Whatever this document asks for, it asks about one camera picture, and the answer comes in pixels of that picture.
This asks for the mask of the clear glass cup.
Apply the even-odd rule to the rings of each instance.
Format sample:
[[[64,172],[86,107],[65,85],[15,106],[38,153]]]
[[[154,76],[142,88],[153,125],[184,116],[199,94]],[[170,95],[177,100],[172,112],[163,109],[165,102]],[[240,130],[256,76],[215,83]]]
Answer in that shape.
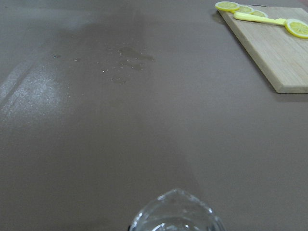
[[[182,189],[150,201],[133,219],[130,231],[225,231],[222,220],[205,202]]]

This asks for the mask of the lemon slice end of row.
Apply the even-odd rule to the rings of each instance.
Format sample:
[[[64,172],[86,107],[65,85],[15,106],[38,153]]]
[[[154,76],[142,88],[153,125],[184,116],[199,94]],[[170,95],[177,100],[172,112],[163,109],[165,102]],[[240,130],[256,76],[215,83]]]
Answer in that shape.
[[[240,5],[232,1],[220,1],[215,4],[215,8],[221,11],[233,12],[240,8]]]

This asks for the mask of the lemon slice middle of row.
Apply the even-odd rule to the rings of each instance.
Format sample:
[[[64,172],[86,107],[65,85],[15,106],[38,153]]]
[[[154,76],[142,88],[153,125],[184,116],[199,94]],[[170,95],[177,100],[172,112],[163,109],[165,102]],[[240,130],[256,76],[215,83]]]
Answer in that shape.
[[[246,14],[252,14],[254,11],[255,10],[252,7],[246,5],[240,5],[239,8],[236,10],[236,12],[246,13]]]

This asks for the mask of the wooden cutting board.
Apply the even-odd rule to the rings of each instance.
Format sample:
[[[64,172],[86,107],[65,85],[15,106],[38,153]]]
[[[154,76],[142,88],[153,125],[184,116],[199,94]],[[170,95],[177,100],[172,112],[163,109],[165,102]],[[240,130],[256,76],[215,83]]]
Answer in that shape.
[[[237,20],[220,11],[229,28],[277,93],[308,92],[308,41],[285,27]]]

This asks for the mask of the lemon slice on knife tip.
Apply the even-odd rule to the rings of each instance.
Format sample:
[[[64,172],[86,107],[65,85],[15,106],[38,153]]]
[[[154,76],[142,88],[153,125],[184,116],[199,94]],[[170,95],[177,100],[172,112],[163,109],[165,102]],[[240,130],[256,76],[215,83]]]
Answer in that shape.
[[[287,19],[285,22],[285,28],[290,34],[298,38],[308,38],[308,25],[301,20]]]

